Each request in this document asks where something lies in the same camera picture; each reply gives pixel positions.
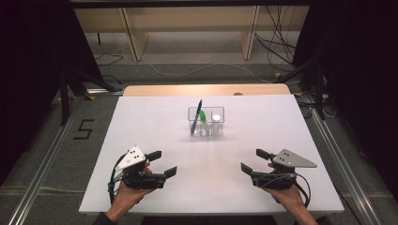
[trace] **white tabletop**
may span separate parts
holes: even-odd
[[[203,107],[223,106],[220,137],[192,137],[187,113],[199,100]],[[264,215],[285,212],[264,190],[254,187],[240,162],[258,172],[271,172],[255,154],[261,148],[277,155],[284,148],[317,164],[297,168],[307,178],[309,210],[322,214],[344,211],[295,98],[275,96],[121,97],[97,165],[88,184],[81,213],[106,212],[107,183],[121,155],[137,144],[144,153],[162,151],[151,162],[154,173],[177,166],[168,179],[130,211],[141,215]],[[307,190],[305,182],[298,178]]]

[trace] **person's left hand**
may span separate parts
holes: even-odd
[[[145,165],[145,172],[152,174],[152,171],[147,168],[149,162]],[[124,181],[120,181],[119,189],[115,196],[114,202],[111,208],[106,213],[106,216],[113,222],[118,222],[122,217],[124,217],[129,210],[139,201],[141,201],[146,194],[154,191],[155,189],[133,189],[126,186]]]

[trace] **sleeve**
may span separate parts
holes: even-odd
[[[319,225],[332,225],[328,217],[319,217],[316,219]]]
[[[116,224],[117,223],[111,221],[108,217],[106,217],[105,213],[100,212],[92,225],[116,225]]]

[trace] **blue pen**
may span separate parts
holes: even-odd
[[[198,105],[198,109],[196,110],[195,120],[193,121],[193,124],[192,124],[192,127],[191,127],[191,135],[193,134],[193,132],[196,129],[196,123],[198,121],[199,112],[200,112],[201,109],[202,109],[202,99],[200,99],[199,105]]]

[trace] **pen holder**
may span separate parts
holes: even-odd
[[[223,107],[202,107],[201,110],[205,116],[199,115],[192,136],[220,136],[222,135],[222,127],[224,123]],[[192,126],[195,123],[197,107],[189,107],[188,122],[190,124],[191,133]]]

